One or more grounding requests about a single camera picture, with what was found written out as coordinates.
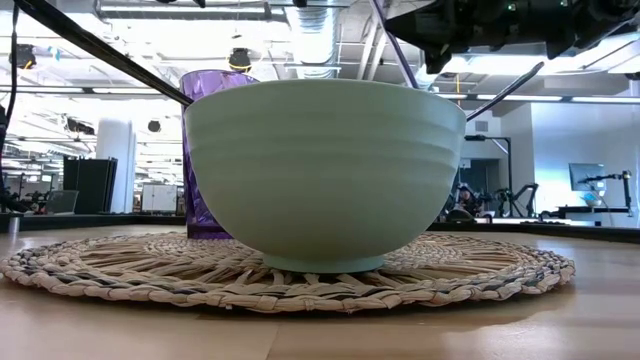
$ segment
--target cable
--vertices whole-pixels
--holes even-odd
[[[540,69],[542,69],[543,67],[544,67],[544,62],[541,61],[541,62],[537,63],[531,70],[529,70],[527,73],[521,75],[514,82],[512,82],[506,88],[504,88],[502,91],[500,91],[500,93],[498,95],[496,95],[496,97],[494,97],[493,99],[491,99],[491,100],[487,101],[486,103],[482,104],[479,108],[475,109],[471,114],[467,115],[467,122],[469,122],[469,121],[475,119],[476,117],[480,116],[480,114],[482,114],[483,112],[491,109],[497,103],[499,103],[504,98],[506,98],[508,95],[511,95],[511,93],[513,93],[514,91],[518,90],[527,81],[531,80],[531,78],[536,76],[538,71],[540,71]]]
[[[607,202],[604,200],[604,197],[602,197],[600,195],[600,193],[596,190],[596,187],[589,184],[589,187],[591,187],[591,191],[596,195],[596,197],[598,199],[600,199],[600,201],[602,201],[602,204],[604,204],[604,207],[607,209],[607,213],[609,214],[609,226],[613,227],[613,215],[611,215],[611,208],[609,207],[609,205],[607,204]]]
[[[18,92],[18,15],[20,14],[20,9],[17,4],[13,4],[13,30],[11,32],[11,97],[9,98],[9,105],[7,106],[7,124],[5,125],[5,136],[6,131],[9,128],[9,122],[11,121],[11,116],[13,115],[13,108],[16,104],[16,95]]]
[[[4,150],[4,142],[7,137],[7,130],[9,129],[11,117],[13,116],[13,109],[16,104],[16,96],[18,93],[18,33],[16,30],[18,27],[18,15],[20,15],[20,9],[17,4],[14,4],[12,18],[13,30],[11,32],[11,92],[6,113],[5,109],[0,105],[0,116],[2,116],[2,121],[0,121],[0,204],[2,210],[9,209],[11,212],[26,212],[28,210],[27,208],[17,201],[12,200],[5,193],[4,171],[2,170],[2,150]]]

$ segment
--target table surface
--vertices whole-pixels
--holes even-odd
[[[0,235],[0,257],[93,236],[184,230],[127,226]],[[260,315],[70,298],[0,280],[0,358],[640,359],[640,246],[472,234],[575,259],[571,285],[505,302],[353,315]]]

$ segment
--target fluorescent light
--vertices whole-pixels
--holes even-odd
[[[451,100],[462,100],[467,98],[466,94],[438,94],[438,93],[434,93],[434,94],[440,96],[443,99],[451,99]]]
[[[201,9],[195,6],[102,6],[100,11],[123,11],[123,12],[167,12],[167,13],[192,13],[192,12],[230,12],[230,13],[255,13],[262,14],[262,8],[234,8],[234,7],[208,7]]]
[[[0,86],[0,92],[11,92],[11,86]],[[64,86],[18,86],[19,93],[30,94],[81,94],[84,91],[78,87],[64,87]]]
[[[487,75],[522,75],[541,61],[547,61],[547,58],[530,55],[480,55],[469,61],[467,71]]]
[[[478,95],[478,100],[493,100],[496,95]],[[560,101],[562,96],[545,96],[545,95],[507,95],[505,101]]]
[[[40,171],[20,171],[20,170],[7,170],[7,175],[26,175],[26,176],[39,176]]]
[[[22,164],[14,160],[2,159],[2,166],[20,168]]]
[[[545,95],[507,95],[507,101],[560,101],[562,96]]]
[[[464,73],[469,72],[468,60],[462,56],[454,56],[442,69],[441,73]]]
[[[602,104],[640,104],[640,97],[630,98],[622,96],[611,97],[581,97],[576,96],[571,99],[571,102],[577,103],[602,103]]]
[[[147,94],[158,95],[160,92],[151,88],[93,88],[93,92],[96,94]]]

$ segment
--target ceiling light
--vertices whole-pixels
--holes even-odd
[[[462,56],[454,56],[447,63],[447,65],[444,66],[444,68],[441,71],[441,73],[448,73],[448,72],[449,73],[456,73],[456,74],[469,72],[469,63],[468,63],[467,59],[465,59]]]
[[[440,96],[443,99],[451,99],[451,100],[462,100],[462,99],[466,99],[467,95],[466,94],[438,94],[438,93],[434,93],[438,96]]]
[[[93,92],[96,94],[144,94],[144,95],[158,95],[160,92],[151,88],[93,88]]]
[[[601,104],[640,104],[640,98],[630,98],[621,96],[611,97],[584,97],[576,96],[571,99],[575,103],[601,103]]]
[[[545,96],[545,95],[508,95],[504,100],[507,101],[560,101],[562,96]]]
[[[481,55],[469,61],[467,71],[487,75],[522,75],[545,60],[544,56]]]
[[[0,86],[0,92],[11,92],[11,86]],[[78,87],[64,86],[18,86],[19,93],[30,94],[81,94],[84,91]]]
[[[12,168],[21,168],[22,164],[14,160],[2,159],[2,166],[12,167]]]
[[[40,171],[7,170],[5,171],[5,173],[7,175],[28,175],[28,176],[41,175]]]

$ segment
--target ribbed bowl exterior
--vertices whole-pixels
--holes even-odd
[[[381,255],[441,210],[465,116],[394,85],[292,80],[202,98],[186,112],[207,206],[245,245],[288,258]]]

